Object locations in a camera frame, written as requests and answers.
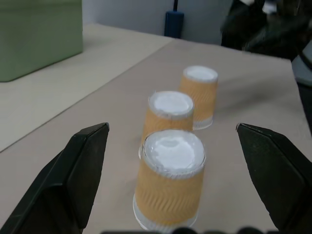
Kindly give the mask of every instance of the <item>beige table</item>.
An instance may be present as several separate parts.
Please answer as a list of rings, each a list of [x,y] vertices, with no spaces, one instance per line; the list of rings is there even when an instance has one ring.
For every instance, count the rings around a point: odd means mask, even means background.
[[[180,40],[169,43],[1,153],[0,225],[72,134],[109,122],[102,178],[84,234],[140,229],[132,199],[147,98],[154,91],[176,90],[182,70],[194,64],[210,66],[220,77],[214,123],[196,132],[207,147],[208,164],[194,228],[231,233],[246,225],[273,229],[249,177],[235,127],[244,122],[278,131],[311,159],[311,138],[291,64]]]

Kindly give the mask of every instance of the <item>white wall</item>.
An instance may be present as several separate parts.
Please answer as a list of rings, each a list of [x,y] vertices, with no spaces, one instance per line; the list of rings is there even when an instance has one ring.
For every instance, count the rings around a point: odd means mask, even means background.
[[[182,38],[220,44],[220,26],[232,0],[179,0],[185,13]],[[165,13],[173,0],[82,0],[83,22],[163,35]]]

